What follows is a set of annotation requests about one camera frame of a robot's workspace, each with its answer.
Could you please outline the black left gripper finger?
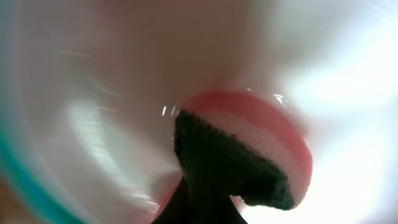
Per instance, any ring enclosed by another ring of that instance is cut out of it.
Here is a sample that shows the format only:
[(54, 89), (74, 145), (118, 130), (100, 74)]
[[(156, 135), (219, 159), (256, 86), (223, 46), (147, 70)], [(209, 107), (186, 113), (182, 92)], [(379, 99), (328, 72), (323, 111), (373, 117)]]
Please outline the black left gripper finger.
[(228, 197), (205, 208), (194, 205), (184, 177), (168, 194), (151, 224), (248, 224)]

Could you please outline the white pink plate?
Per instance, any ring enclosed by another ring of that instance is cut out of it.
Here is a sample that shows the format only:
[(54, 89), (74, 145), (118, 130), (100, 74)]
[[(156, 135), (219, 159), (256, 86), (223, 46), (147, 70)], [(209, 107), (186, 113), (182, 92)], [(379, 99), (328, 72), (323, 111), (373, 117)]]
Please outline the white pink plate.
[(151, 223), (183, 174), (181, 105), (278, 109), (313, 156), (298, 207), (247, 223), (397, 222), (396, 1), (2, 1), (1, 129), (83, 223)]

